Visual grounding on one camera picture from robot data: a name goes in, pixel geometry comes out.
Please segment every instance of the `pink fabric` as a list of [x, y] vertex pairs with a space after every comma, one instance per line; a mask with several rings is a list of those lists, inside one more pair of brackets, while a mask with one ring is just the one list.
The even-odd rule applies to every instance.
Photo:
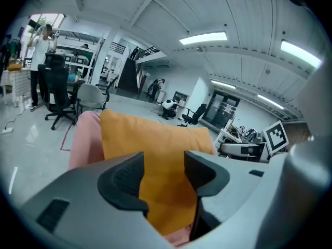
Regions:
[[[217, 155], [211, 139], [212, 151]], [[95, 112], [84, 112], [78, 117], [69, 159], [68, 170], [83, 167], [104, 160], [100, 117]], [[179, 247], [189, 242], [192, 226], [171, 233], [164, 238], [173, 246]]]

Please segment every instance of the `white ceiling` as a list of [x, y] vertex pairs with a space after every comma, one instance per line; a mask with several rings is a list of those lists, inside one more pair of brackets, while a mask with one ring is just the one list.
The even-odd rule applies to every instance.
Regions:
[[[110, 26], [120, 23], [172, 63], [203, 67], [210, 78], [236, 85], [238, 95], [268, 111], [275, 107], [257, 94], [273, 99], [285, 107], [278, 109], [284, 119], [302, 117], [293, 99], [314, 69], [282, 52], [281, 40], [320, 59], [329, 51], [314, 15], [289, 0], [29, 0], [20, 15], [56, 12]], [[179, 42], [216, 31], [225, 31], [228, 40], [188, 47]]]

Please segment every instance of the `pillar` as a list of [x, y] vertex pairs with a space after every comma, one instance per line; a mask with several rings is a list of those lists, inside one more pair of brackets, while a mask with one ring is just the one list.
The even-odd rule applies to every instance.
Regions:
[[103, 69], [103, 65], [104, 65], [104, 61], [105, 58], [108, 54], [109, 51], [109, 47], [112, 44], [115, 36], [117, 35], [118, 31], [120, 29], [120, 26], [113, 26], [111, 28], [111, 30], [109, 31], [106, 40], [104, 41], [104, 44], [102, 45], [99, 54], [98, 54], [98, 58], [97, 61], [95, 63], [94, 66], [94, 70], [93, 70], [93, 74], [92, 74], [92, 81], [91, 84], [96, 85], [99, 83], [99, 78], [100, 78], [100, 74], [102, 72]]

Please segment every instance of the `gray chair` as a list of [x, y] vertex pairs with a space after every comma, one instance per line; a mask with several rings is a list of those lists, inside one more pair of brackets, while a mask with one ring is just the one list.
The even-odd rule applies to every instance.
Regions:
[[83, 107], [104, 110], [107, 102], [107, 95], [92, 84], [84, 83], [77, 92], [77, 117], [83, 111]]

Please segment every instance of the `ceiling light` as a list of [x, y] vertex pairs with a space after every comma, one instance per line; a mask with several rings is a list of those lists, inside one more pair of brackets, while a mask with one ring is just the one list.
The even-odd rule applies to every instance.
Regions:
[[266, 100], [267, 102], [272, 103], [273, 105], [275, 105], [276, 107], [278, 107], [278, 108], [280, 108], [280, 109], [284, 109], [283, 106], [280, 106], [278, 103], [275, 103], [275, 102], [269, 100], [268, 98], [263, 97], [262, 95], [258, 95], [258, 97], [261, 98], [261, 99], [263, 99], [263, 100]]
[[224, 86], [224, 87], [231, 88], [231, 89], [236, 89], [235, 86], [228, 85], [228, 84], [225, 84], [225, 83], [222, 83], [222, 82], [219, 82], [219, 81], [211, 80], [211, 82], [214, 83], [214, 84], [218, 84], [218, 85], [222, 85], [222, 86]]
[[285, 40], [281, 41], [280, 49], [282, 51], [288, 52], [298, 58], [301, 58], [302, 60], [311, 64], [315, 68], [319, 68], [322, 63], [322, 61], [320, 59], [318, 59], [316, 56], [313, 56], [311, 53], [309, 53], [309, 52], [301, 49], [300, 47], [295, 46]]
[[227, 40], [227, 36], [225, 32], [215, 32], [215, 33], [207, 33], [202, 35], [197, 35], [189, 38], [181, 39], [180, 42], [183, 45], [200, 43], [200, 42], [209, 42], [211, 40]]

